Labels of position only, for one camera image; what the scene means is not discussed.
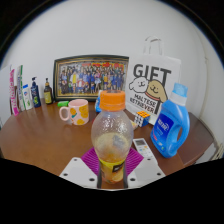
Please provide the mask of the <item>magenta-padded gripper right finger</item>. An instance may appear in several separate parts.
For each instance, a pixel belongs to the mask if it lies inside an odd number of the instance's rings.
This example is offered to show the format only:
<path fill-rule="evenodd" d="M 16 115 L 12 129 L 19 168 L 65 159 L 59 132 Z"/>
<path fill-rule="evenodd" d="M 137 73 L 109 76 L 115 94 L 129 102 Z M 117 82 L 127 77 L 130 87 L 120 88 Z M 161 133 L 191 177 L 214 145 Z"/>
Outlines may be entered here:
<path fill-rule="evenodd" d="M 143 157 L 133 148 L 130 149 L 125 161 L 125 188 L 143 187 L 163 177 L 165 177 L 165 174 L 151 157 Z"/>

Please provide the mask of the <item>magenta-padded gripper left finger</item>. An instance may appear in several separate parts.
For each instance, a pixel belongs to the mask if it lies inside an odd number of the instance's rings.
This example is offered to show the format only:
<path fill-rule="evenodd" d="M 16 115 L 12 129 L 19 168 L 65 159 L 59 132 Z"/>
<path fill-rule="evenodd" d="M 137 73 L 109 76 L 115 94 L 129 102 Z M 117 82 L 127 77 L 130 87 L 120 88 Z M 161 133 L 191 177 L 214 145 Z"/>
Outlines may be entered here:
<path fill-rule="evenodd" d="M 102 178 L 95 150 L 89 149 L 81 158 L 73 157 L 60 177 L 84 188 L 100 189 Z"/>

